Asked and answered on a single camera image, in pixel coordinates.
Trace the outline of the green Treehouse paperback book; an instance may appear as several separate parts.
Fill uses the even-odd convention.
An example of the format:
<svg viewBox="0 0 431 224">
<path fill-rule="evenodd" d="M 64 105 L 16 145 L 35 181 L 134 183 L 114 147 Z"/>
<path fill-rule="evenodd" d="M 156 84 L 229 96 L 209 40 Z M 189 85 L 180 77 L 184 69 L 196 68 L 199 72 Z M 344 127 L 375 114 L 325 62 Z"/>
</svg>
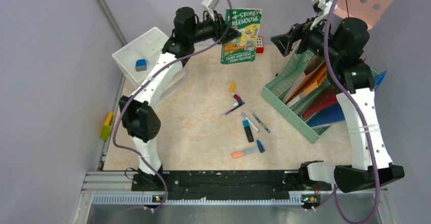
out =
<svg viewBox="0 0 431 224">
<path fill-rule="evenodd" d="M 231 27 L 241 36 L 222 45 L 221 64 L 230 65 L 253 62 L 256 57 L 257 37 L 261 26 L 261 9 L 238 9 L 226 11 Z"/>
</svg>

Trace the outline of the orange folder binder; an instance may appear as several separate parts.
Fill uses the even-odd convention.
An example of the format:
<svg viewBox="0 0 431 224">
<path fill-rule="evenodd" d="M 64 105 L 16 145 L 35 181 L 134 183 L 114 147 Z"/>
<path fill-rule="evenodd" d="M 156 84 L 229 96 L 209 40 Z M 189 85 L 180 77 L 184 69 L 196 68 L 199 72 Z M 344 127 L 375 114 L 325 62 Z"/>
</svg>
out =
<svg viewBox="0 0 431 224">
<path fill-rule="evenodd" d="M 322 62 L 318 68 L 314 70 L 312 74 L 310 74 L 309 78 L 303 83 L 302 87 L 297 90 L 294 94 L 295 97 L 292 97 L 291 100 L 286 103 L 289 107 L 293 106 L 297 102 L 299 102 L 306 95 L 309 95 L 315 89 L 317 89 L 326 79 L 327 67 L 325 62 Z"/>
</svg>

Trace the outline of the green plastic file rack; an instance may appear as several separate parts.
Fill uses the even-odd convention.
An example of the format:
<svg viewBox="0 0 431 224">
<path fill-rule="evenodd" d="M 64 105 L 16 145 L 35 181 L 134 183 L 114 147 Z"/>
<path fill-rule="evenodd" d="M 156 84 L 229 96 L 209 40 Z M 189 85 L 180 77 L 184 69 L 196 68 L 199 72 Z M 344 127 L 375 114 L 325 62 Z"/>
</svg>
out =
<svg viewBox="0 0 431 224">
<path fill-rule="evenodd" d="M 332 89 L 326 74 L 325 62 L 311 51 L 293 52 L 283 70 L 263 89 L 261 96 L 310 143 L 315 143 L 328 126 L 311 128 L 308 122 L 316 113 L 306 115 L 322 95 Z"/>
</svg>

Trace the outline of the red plastic folder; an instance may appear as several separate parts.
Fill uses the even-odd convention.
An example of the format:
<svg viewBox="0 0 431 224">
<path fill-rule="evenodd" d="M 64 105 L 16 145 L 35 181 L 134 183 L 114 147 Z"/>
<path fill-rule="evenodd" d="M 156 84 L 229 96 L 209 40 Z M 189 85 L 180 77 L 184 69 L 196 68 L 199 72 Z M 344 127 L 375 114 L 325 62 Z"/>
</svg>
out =
<svg viewBox="0 0 431 224">
<path fill-rule="evenodd" d="M 327 88 L 323 90 L 306 108 L 301 118 L 307 120 L 317 112 L 334 105 L 337 102 L 336 95 L 333 89 Z"/>
</svg>

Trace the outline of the white plastic drawer organizer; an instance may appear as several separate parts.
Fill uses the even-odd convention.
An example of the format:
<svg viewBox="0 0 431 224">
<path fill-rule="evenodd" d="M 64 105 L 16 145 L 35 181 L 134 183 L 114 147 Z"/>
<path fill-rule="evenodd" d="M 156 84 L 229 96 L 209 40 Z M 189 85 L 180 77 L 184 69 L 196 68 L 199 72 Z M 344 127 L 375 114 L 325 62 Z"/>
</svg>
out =
<svg viewBox="0 0 431 224">
<path fill-rule="evenodd" d="M 153 27 L 145 32 L 138 38 L 134 39 L 118 51 L 114 52 L 112 57 L 116 61 L 118 67 L 125 75 L 131 88 L 131 92 L 138 89 L 140 85 L 145 82 L 145 79 L 150 76 L 152 70 L 157 71 L 164 64 L 169 61 L 159 58 L 164 58 L 162 48 L 168 41 L 168 36 L 157 27 Z M 138 59 L 147 60 L 147 70 L 137 72 L 135 70 L 135 62 Z M 178 89 L 180 89 L 188 80 L 186 70 L 182 64 L 178 63 L 180 70 L 167 82 L 165 74 L 168 70 L 164 70 L 156 77 L 156 82 L 151 82 L 150 86 L 146 89 L 147 92 L 151 91 L 152 85 L 161 85 L 162 91 L 159 93 L 159 100 L 156 105 L 160 105 L 167 98 L 172 96 Z"/>
</svg>

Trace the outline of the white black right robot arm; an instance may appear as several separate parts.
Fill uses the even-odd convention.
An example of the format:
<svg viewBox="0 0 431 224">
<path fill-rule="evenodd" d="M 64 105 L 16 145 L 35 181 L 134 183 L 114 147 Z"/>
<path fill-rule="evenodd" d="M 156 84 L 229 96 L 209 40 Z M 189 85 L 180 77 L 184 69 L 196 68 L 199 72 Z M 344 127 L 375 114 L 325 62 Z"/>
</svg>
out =
<svg viewBox="0 0 431 224">
<path fill-rule="evenodd" d="M 350 165 L 306 162 L 299 168 L 298 183 L 312 189 L 318 182 L 334 184 L 344 193 L 379 188 L 404 178 L 383 142 L 375 109 L 375 82 L 370 67 L 361 58 L 370 35 L 367 24 L 350 17 L 341 21 L 334 34 L 325 21 L 313 19 L 294 24 L 290 30 L 271 37 L 283 56 L 306 51 L 326 61 L 326 74 L 335 90 L 349 131 L 352 147 Z"/>
</svg>

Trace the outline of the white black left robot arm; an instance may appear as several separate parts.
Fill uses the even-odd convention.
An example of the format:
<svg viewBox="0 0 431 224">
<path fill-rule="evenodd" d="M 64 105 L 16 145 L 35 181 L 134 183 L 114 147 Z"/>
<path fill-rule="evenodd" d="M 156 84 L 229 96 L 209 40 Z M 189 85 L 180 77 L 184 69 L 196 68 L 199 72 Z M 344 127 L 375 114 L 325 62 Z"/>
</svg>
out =
<svg viewBox="0 0 431 224">
<path fill-rule="evenodd" d="M 214 44 L 224 44 L 241 36 L 232 27 L 232 18 L 227 20 L 217 12 L 206 14 L 203 21 L 196 18 L 194 9 L 182 7 L 176 11 L 174 28 L 164 44 L 161 55 L 144 82 L 130 95 L 119 101 L 121 123 L 132 138 L 138 154 L 138 173 L 151 190 L 163 184 L 160 173 L 162 163 L 157 153 L 156 136 L 161 121 L 155 113 L 167 85 L 183 69 L 188 60 L 197 55 L 195 44 L 212 39 Z"/>
</svg>

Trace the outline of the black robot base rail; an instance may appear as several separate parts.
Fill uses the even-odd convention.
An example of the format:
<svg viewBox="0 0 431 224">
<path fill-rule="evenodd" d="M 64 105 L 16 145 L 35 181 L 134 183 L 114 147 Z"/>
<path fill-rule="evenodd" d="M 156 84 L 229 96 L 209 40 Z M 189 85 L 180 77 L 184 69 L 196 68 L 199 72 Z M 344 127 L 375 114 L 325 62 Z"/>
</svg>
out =
<svg viewBox="0 0 431 224">
<path fill-rule="evenodd" d="M 162 191 L 164 186 L 175 191 L 191 187 L 269 187 L 286 191 L 329 191 L 324 182 L 306 182 L 294 170 L 233 170 L 233 171 L 162 171 L 158 176 L 137 173 L 133 176 L 133 191 Z"/>
</svg>

